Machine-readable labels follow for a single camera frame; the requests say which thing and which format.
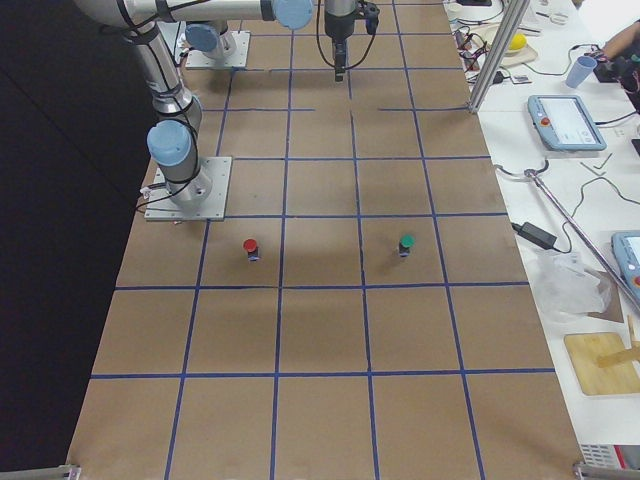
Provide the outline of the person forearm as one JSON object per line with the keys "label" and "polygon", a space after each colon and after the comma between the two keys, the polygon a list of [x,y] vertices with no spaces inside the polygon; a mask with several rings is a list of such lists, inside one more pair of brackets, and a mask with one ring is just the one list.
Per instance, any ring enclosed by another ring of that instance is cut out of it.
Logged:
{"label": "person forearm", "polygon": [[640,23],[638,21],[627,26],[605,43],[601,49],[602,54],[607,59],[614,59],[620,56],[639,38],[639,31]]}

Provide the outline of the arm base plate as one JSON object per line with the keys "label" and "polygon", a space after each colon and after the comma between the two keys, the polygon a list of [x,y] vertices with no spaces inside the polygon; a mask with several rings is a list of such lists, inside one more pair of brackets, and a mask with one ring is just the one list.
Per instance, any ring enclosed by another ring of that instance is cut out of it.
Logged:
{"label": "arm base plate", "polygon": [[187,69],[228,70],[244,69],[250,44],[249,31],[224,33],[208,25],[191,24],[186,32],[191,50],[187,55]]}
{"label": "arm base plate", "polygon": [[200,157],[199,174],[175,196],[181,186],[169,184],[167,189],[160,168],[155,171],[154,183],[160,188],[149,192],[144,206],[147,221],[222,221],[225,216],[228,187],[231,176],[231,157]]}

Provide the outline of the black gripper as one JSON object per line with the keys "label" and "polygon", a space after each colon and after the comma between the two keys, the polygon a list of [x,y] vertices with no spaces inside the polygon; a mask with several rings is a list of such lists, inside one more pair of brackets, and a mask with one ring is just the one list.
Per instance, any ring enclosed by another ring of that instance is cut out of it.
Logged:
{"label": "black gripper", "polygon": [[346,42],[332,41],[332,55],[334,73],[336,75],[344,75],[346,73],[347,46]]}

